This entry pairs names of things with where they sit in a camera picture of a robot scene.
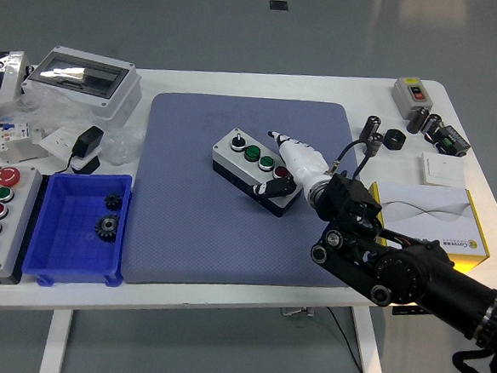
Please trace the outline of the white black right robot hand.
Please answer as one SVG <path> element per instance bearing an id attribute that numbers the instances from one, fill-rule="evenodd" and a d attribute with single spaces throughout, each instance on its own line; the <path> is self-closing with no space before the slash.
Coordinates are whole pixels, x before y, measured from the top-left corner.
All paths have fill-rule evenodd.
<path id="1" fill-rule="evenodd" d="M 290 187 L 302 187 L 306 201 L 315 206 L 318 195 L 328 185 L 332 176 L 323 155 L 308 144 L 281 133 L 270 131 L 268 135 L 277 143 L 279 155 L 291 178 L 265 182 L 252 186 L 256 197 L 274 198 L 290 194 Z"/>

